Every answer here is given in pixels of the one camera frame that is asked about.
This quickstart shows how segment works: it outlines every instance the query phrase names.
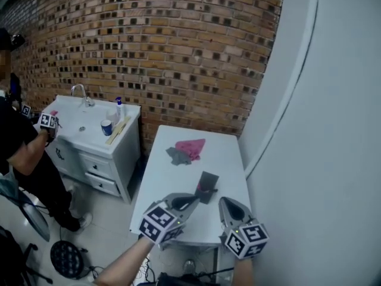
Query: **brick wall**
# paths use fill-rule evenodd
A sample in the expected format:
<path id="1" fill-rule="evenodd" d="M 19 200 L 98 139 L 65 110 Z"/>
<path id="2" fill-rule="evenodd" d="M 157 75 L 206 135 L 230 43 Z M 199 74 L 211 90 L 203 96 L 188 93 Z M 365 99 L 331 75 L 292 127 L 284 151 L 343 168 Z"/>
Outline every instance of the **brick wall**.
<path id="1" fill-rule="evenodd" d="M 282 0 L 10 0 L 0 26 L 23 98 L 41 110 L 82 83 L 142 106 L 147 150 L 160 124 L 240 135 L 271 53 Z"/>

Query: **black pants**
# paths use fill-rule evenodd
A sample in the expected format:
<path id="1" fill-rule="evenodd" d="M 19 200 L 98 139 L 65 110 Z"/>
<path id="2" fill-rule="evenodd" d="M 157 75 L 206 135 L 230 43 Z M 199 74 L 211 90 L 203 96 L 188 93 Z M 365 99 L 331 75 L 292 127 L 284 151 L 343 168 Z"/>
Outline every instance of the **black pants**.
<path id="1" fill-rule="evenodd" d="M 47 153 L 29 176 L 15 171 L 20 187 L 35 195 L 48 208 L 50 216 L 64 228 L 75 232 L 80 228 L 78 219 L 70 211 L 71 194 L 66 191 L 60 173 Z"/>

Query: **silver faucet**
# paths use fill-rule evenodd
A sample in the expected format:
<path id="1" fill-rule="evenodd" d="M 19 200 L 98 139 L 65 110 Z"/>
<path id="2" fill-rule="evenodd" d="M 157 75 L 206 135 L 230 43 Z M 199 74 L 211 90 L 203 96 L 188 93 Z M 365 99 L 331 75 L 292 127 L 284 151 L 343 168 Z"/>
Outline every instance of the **silver faucet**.
<path id="1" fill-rule="evenodd" d="M 85 87 L 79 83 L 78 85 L 74 85 L 73 87 L 71 87 L 71 96 L 74 96 L 74 91 L 76 90 L 76 88 L 80 86 L 81 89 L 82 89 L 82 95 L 83 95 L 83 99 L 85 100 L 85 107 L 93 107 L 95 105 L 94 101 L 89 98 L 87 95 L 86 95 L 86 91 L 85 91 Z"/>

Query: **white shoe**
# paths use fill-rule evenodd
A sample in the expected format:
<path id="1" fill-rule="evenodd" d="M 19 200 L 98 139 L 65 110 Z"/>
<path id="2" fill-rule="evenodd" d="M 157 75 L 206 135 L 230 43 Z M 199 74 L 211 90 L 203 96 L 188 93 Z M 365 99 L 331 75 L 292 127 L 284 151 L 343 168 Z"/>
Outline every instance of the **white shoe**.
<path id="1" fill-rule="evenodd" d="M 82 233 L 82 231 L 91 224 L 92 220 L 93 220 L 93 216 L 91 215 L 91 213 L 86 213 L 82 217 L 79 217 L 78 221 L 79 221 L 80 229 L 76 232 L 76 234 Z"/>
<path id="2" fill-rule="evenodd" d="M 69 211 L 73 211 L 75 204 L 76 204 L 76 198 L 77 198 L 77 188 L 74 185 L 70 185 L 69 189 L 67 190 L 71 194 L 71 201 L 69 205 Z"/>

